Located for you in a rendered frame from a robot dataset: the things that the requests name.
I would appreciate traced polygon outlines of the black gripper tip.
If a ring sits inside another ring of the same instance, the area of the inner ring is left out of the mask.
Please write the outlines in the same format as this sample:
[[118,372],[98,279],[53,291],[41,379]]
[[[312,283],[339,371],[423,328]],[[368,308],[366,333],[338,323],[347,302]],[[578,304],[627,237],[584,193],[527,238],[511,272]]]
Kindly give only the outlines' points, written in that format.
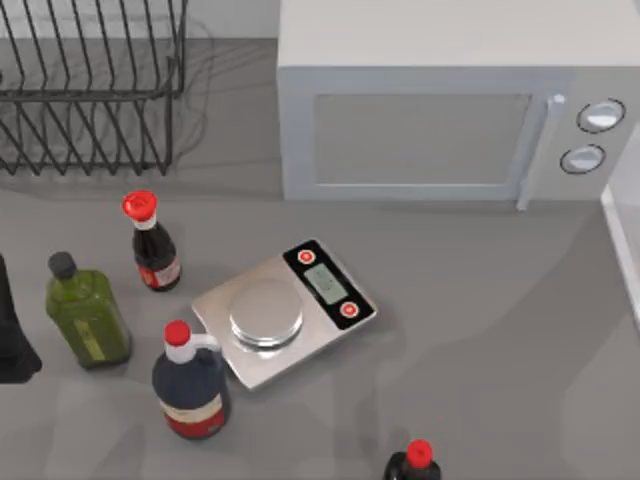
[[0,385],[24,384],[42,369],[42,361],[18,319],[4,257],[0,254]]

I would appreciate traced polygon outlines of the dark bottle with red cap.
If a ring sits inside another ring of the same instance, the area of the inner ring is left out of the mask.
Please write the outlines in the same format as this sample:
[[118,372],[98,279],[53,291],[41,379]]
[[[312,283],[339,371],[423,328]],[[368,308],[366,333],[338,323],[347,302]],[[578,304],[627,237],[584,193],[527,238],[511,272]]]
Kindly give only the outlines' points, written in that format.
[[390,456],[382,480],[443,480],[443,477],[431,444],[424,439],[415,439],[405,450]]

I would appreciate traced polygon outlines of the silver kitchen scale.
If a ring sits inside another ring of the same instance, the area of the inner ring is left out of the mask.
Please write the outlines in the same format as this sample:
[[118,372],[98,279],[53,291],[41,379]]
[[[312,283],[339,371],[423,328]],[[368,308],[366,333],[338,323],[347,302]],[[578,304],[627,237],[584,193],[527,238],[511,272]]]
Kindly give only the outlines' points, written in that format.
[[371,298],[316,238],[201,294],[191,308],[249,391],[282,376],[378,314]]

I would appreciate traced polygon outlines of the pale microwave oven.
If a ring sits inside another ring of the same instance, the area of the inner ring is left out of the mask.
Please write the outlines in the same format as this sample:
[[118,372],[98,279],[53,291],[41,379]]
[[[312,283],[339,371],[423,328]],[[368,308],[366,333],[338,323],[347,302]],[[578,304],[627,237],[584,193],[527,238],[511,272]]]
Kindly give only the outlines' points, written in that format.
[[[282,0],[277,89],[289,200],[516,205],[554,94],[530,203],[596,200],[640,132],[640,0]],[[624,119],[581,131],[609,98]],[[589,144],[604,163],[565,173]]]

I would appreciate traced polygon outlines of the dark jug with red cap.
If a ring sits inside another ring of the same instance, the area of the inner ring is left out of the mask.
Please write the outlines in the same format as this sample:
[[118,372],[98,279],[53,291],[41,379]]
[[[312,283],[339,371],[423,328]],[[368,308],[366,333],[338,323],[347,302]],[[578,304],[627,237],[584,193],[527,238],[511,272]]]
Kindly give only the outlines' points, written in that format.
[[168,426],[179,436],[202,440],[224,427],[231,413],[219,342],[195,334],[181,319],[164,327],[164,351],[156,359],[151,382]]

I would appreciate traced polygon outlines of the large microwave knob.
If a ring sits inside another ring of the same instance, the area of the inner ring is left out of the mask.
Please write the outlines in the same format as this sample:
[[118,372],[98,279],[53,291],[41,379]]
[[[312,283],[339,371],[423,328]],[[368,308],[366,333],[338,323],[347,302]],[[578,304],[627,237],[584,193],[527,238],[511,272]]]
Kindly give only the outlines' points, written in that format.
[[576,123],[583,132],[599,134],[615,128],[625,115],[624,104],[609,98],[584,106],[577,115]]

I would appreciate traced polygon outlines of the green bottle with black cap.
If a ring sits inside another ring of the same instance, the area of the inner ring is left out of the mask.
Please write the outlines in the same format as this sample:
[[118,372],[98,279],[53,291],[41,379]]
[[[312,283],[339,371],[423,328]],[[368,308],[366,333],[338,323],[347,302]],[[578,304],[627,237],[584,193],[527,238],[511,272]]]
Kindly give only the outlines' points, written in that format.
[[45,310],[83,368],[118,365],[132,353],[131,333],[107,276],[77,267],[66,251],[48,259]]

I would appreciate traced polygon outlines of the slim dark red-capped bottle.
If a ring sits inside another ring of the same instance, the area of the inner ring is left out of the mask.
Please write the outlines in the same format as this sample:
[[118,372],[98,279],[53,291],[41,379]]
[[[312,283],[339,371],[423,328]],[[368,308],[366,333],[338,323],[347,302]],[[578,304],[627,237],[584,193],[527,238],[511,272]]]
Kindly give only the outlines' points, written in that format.
[[157,218],[157,197],[150,190],[135,190],[124,196],[123,213],[132,221],[134,260],[143,284],[152,291],[174,288],[182,266],[176,246]]

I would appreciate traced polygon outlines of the white sink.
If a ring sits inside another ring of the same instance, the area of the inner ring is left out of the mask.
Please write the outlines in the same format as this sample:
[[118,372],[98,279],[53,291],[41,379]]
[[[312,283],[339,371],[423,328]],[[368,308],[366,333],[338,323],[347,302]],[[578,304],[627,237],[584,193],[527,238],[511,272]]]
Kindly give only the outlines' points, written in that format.
[[640,334],[640,140],[625,147],[601,196],[601,205]]

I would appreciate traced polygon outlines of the small microwave knob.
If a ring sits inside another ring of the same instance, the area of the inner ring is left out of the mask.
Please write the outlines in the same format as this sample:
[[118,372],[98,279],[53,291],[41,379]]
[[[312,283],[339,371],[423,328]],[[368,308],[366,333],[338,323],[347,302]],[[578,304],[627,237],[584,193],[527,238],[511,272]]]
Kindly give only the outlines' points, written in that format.
[[584,175],[597,170],[605,159],[602,147],[589,144],[566,151],[560,158],[560,167],[569,175]]

